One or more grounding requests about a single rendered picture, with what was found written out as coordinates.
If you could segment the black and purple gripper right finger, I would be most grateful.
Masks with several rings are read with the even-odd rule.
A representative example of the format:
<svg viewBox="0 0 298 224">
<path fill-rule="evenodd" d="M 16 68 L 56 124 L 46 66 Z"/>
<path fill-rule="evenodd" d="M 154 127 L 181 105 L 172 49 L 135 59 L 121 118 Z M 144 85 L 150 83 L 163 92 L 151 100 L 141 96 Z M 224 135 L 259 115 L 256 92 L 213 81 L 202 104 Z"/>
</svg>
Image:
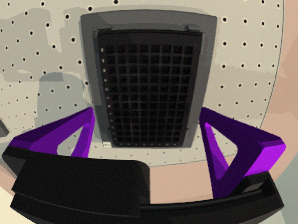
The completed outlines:
<svg viewBox="0 0 298 224">
<path fill-rule="evenodd" d="M 279 136 L 206 107 L 201 108 L 199 123 L 213 199 L 228 196 L 245 177 L 269 171 L 286 149 Z M 237 146 L 237 154 L 230 166 L 217 144 L 211 126 Z"/>
</svg>

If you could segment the beige perforated base plate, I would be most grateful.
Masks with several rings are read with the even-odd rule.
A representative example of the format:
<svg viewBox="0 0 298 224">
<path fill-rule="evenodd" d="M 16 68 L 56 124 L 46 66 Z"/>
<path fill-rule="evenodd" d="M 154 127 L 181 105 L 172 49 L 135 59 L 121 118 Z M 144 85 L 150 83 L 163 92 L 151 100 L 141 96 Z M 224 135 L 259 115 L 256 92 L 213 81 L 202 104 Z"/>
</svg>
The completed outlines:
<svg viewBox="0 0 298 224">
<path fill-rule="evenodd" d="M 9 131 L 0 162 L 15 136 L 94 110 L 80 16 L 135 9 L 217 16 L 203 107 L 262 128 L 281 61 L 285 0 L 0 0 L 0 119 Z M 207 161 L 199 122 L 191 148 L 105 148 L 95 116 L 89 150 L 88 158 L 150 168 Z"/>
</svg>

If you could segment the black well plate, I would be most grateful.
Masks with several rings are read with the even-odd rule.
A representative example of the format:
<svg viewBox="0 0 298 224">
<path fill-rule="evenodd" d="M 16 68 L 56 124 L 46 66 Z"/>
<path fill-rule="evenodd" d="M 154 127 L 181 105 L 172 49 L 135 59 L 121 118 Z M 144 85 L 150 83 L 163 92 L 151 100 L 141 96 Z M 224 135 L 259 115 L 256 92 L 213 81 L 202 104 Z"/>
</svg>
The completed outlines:
<svg viewBox="0 0 298 224">
<path fill-rule="evenodd" d="M 198 70 L 200 35 L 161 29 L 98 32 L 103 90 L 115 146 L 183 146 Z"/>
</svg>

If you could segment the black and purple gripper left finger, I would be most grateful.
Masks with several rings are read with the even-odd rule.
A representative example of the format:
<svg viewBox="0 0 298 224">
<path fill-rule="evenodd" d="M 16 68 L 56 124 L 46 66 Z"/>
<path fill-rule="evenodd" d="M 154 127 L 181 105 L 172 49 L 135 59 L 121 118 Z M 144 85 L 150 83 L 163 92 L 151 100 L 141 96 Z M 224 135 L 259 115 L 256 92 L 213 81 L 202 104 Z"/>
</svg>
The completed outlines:
<svg viewBox="0 0 298 224">
<path fill-rule="evenodd" d="M 83 126 L 71 156 L 88 158 L 94 124 L 93 108 L 88 107 L 63 119 L 15 136 L 8 146 L 58 155 L 58 145 Z"/>
</svg>

